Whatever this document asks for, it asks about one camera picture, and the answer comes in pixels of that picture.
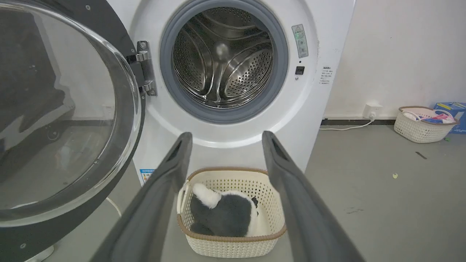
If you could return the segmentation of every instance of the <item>white plastic basket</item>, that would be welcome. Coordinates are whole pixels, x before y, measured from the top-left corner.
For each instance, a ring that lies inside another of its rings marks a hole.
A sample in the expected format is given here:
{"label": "white plastic basket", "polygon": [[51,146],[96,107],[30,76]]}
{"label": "white plastic basket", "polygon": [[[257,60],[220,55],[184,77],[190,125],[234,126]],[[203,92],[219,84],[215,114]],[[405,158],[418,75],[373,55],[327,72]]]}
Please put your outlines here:
{"label": "white plastic basket", "polygon": [[[255,197],[258,204],[256,236],[221,237],[197,234],[189,230],[194,223],[190,202],[192,185],[202,183],[212,190],[237,190]],[[280,195],[272,187],[267,172],[246,168],[209,168],[194,172],[178,193],[178,225],[189,245],[200,255],[221,258],[248,258],[266,255],[286,232]]]}
{"label": "white plastic basket", "polygon": [[395,131],[405,138],[416,143],[431,143],[442,140],[452,128],[459,124],[455,119],[454,123],[435,124],[421,120],[422,117],[435,117],[436,111],[441,111],[451,117],[449,112],[444,110],[433,110],[423,106],[404,106],[399,108],[397,119],[395,121]]}

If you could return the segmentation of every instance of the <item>wall outlet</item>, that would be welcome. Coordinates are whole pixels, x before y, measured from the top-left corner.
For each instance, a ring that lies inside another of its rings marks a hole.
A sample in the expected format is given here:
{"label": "wall outlet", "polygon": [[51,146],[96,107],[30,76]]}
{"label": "wall outlet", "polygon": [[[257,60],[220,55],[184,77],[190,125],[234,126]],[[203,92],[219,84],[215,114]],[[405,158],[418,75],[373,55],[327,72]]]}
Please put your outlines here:
{"label": "wall outlet", "polygon": [[382,111],[381,105],[376,103],[367,103],[364,107],[363,117],[371,119],[371,115],[373,115],[373,118],[376,119],[379,116],[380,111]]}
{"label": "wall outlet", "polygon": [[114,114],[115,114],[115,106],[113,105],[102,105],[103,107],[103,117],[105,119],[113,119]]}

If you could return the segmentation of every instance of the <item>black and white plush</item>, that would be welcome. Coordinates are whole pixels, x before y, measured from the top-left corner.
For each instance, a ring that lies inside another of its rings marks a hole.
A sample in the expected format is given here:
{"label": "black and white plush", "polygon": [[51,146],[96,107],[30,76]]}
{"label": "black and white plush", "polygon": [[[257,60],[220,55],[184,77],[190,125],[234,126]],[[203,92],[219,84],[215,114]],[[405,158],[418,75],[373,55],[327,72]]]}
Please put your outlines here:
{"label": "black and white plush", "polygon": [[196,183],[192,188],[191,231],[199,234],[245,237],[257,228],[257,199],[239,191],[219,192]]}

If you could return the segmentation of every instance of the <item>sticker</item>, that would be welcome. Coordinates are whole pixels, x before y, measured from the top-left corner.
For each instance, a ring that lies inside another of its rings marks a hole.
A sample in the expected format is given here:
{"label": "sticker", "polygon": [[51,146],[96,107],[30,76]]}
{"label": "sticker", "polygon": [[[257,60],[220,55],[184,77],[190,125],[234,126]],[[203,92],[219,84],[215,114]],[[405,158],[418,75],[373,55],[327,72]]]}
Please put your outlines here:
{"label": "sticker", "polygon": [[304,27],[302,24],[292,26],[293,34],[295,35],[296,46],[298,47],[299,58],[303,58],[309,55],[308,42],[306,41],[306,34],[304,33]]}
{"label": "sticker", "polygon": [[155,169],[139,169],[139,170],[141,171],[141,177],[143,178],[144,183],[146,183],[146,181],[155,171]]}
{"label": "sticker", "polygon": [[464,106],[463,104],[457,103],[457,102],[454,102],[453,104],[461,108],[466,108],[466,106]]}
{"label": "sticker", "polygon": [[322,68],[321,79],[319,81],[320,84],[330,84],[330,80],[333,76],[333,70],[329,66],[324,66]]}
{"label": "sticker", "polygon": [[445,108],[445,109],[448,109],[448,110],[451,110],[451,109],[452,109],[451,107],[446,106],[446,105],[444,105],[444,104],[442,104],[442,103],[438,103],[437,105],[439,105],[439,106],[441,106],[441,107],[443,107],[443,108]]}

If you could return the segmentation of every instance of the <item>concrete floor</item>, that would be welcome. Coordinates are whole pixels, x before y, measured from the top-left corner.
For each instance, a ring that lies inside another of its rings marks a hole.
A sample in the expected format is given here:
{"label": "concrete floor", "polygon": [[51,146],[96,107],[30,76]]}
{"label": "concrete floor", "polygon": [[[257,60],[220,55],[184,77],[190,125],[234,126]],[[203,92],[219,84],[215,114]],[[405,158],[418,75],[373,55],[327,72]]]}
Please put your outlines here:
{"label": "concrete floor", "polygon": [[[306,177],[367,261],[466,261],[466,136],[448,137],[420,145],[392,126],[319,133]],[[125,209],[139,188],[130,166],[110,198]],[[162,261],[220,261],[189,248],[175,213]],[[46,262],[88,261],[117,219],[105,201]],[[247,261],[292,261],[288,235],[270,254]]]}
{"label": "concrete floor", "polygon": [[[51,197],[78,179],[105,146],[111,126],[71,126],[0,183],[0,209]],[[37,170],[47,170],[46,179]]]}

